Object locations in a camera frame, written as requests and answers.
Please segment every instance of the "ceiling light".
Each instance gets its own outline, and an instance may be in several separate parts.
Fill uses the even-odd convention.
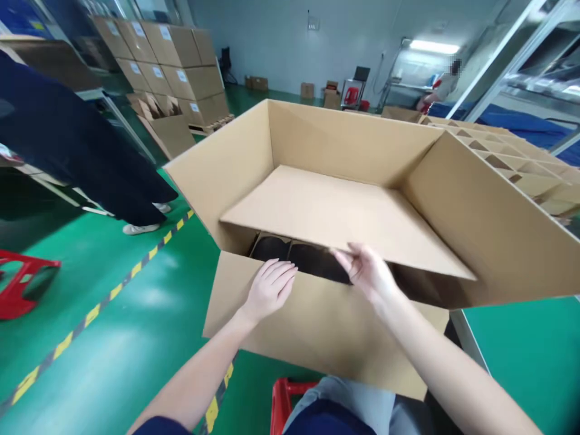
[[[455,54],[459,51],[458,45],[442,44],[438,42],[413,40],[410,47],[414,50],[434,51],[435,53]]]

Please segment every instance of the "inner cardboard lid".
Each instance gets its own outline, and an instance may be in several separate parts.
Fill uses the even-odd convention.
[[[475,280],[396,190],[278,166],[222,222],[348,250],[364,242],[383,259]]]

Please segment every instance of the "pallet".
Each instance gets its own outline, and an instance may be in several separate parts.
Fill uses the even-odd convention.
[[[219,121],[214,122],[213,124],[210,124],[208,126],[198,126],[189,124],[189,131],[196,135],[209,136],[210,134],[218,131],[221,127],[224,127],[226,124],[231,123],[234,120],[234,118],[235,118],[234,115],[229,114],[225,118],[220,119]]]

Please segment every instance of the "worker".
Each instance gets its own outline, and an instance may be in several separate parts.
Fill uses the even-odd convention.
[[[405,351],[429,391],[465,434],[540,434],[514,400],[475,361],[440,334],[397,287],[386,263],[366,245],[333,251],[377,318]],[[230,321],[163,387],[129,429],[135,435],[190,434],[209,407],[240,344],[290,296],[297,268],[269,260],[246,302]],[[421,433],[393,409],[394,394],[366,391],[328,376],[308,390],[290,415],[286,435]]]
[[[427,114],[429,107],[433,103],[445,101],[450,93],[455,91],[457,87],[457,82],[459,81],[459,69],[461,68],[461,59],[456,59],[451,64],[449,73],[445,73],[441,78],[434,84],[434,92],[432,94],[424,95],[421,97],[417,103],[416,109],[419,112]]]
[[[157,230],[178,197],[95,108],[3,50],[0,143],[128,222],[128,235]]]

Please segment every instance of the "safety line marking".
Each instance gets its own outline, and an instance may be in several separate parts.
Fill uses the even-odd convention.
[[[199,435],[208,435],[213,432],[216,419],[218,418],[219,408],[221,407],[222,402],[224,401],[225,391],[228,389],[228,385],[230,384],[230,378],[234,373],[234,361],[236,360],[236,357],[237,354],[236,356],[234,356],[234,359],[230,363],[228,371],[226,372],[224,378],[222,379],[222,382],[220,382],[219,387],[217,388],[216,395],[213,396],[213,399],[211,400],[210,407],[207,408],[207,411],[205,412],[205,421],[202,424],[202,427],[199,431]]]
[[[169,240],[171,240],[172,236],[175,233],[177,233],[177,231],[179,231],[183,227],[183,225],[189,219],[192,218],[192,216],[193,211],[192,210],[188,211],[187,214],[184,217],[182,217],[179,220],[179,222],[177,222],[177,224],[167,233],[167,235],[165,235],[165,237],[161,239],[161,241],[157,244],[157,246],[151,251],[149,251],[147,255],[145,255],[143,259],[131,269],[131,272],[123,279],[123,282],[121,282],[118,286],[116,286],[113,290],[111,290],[109,294],[105,297],[105,299],[99,302],[95,306],[95,308],[90,310],[89,313],[84,317],[84,319],[74,328],[74,330],[70,332],[66,336],[66,338],[63,341],[61,341],[53,350],[51,350],[51,352],[42,360],[40,365],[38,365],[34,370],[32,370],[32,372],[30,372],[24,378],[24,380],[20,382],[20,384],[18,384],[18,386],[14,389],[12,394],[6,400],[0,403],[0,419],[4,417],[6,412],[8,412],[8,410],[11,407],[16,405],[16,403],[18,402],[18,400],[20,400],[20,398],[24,395],[24,393],[26,393],[30,389],[30,387],[34,385],[34,383],[38,380],[38,378],[44,372],[46,372],[46,370],[52,365],[52,363],[55,362],[56,359],[58,359],[66,349],[68,349],[72,341],[75,340],[79,336],[79,334],[83,332],[86,329],[86,327],[89,326],[98,317],[98,315],[103,312],[103,309],[109,304],[109,302],[112,301],[115,297],[117,297],[119,292],[123,288],[125,288],[126,285],[129,282],[131,282],[133,278],[135,278],[135,276],[145,267],[145,265],[149,263],[149,261],[151,261],[153,257],[155,257],[155,255],[157,254],[157,252],[159,252],[160,249],[162,249],[165,245],[167,245]]]

